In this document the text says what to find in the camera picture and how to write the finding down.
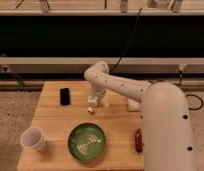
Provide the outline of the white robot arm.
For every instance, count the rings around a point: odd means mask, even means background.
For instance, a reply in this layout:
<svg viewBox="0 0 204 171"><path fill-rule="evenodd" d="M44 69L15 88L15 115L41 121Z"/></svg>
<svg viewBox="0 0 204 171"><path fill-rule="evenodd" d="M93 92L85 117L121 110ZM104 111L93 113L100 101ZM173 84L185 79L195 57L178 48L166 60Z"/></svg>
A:
<svg viewBox="0 0 204 171"><path fill-rule="evenodd" d="M188 102L178 86L110 75L104 61L89 67L84 78L93 98L101 100L109 89L140 104L145 171L197 171Z"/></svg>

